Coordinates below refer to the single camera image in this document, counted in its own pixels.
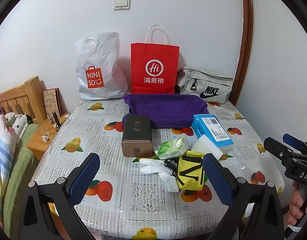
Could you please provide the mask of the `person's right hand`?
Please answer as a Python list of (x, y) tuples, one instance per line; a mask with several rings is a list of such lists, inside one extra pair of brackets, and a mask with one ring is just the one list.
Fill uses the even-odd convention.
[(302, 207), (304, 200), (302, 199), (299, 189), (298, 182), (293, 181), (292, 183), (293, 190), (291, 200), (289, 202), (289, 211), (287, 212), (286, 222), (289, 225), (295, 226), (297, 221), (304, 215), (307, 214), (307, 207), (305, 211), (302, 211), (300, 208)]

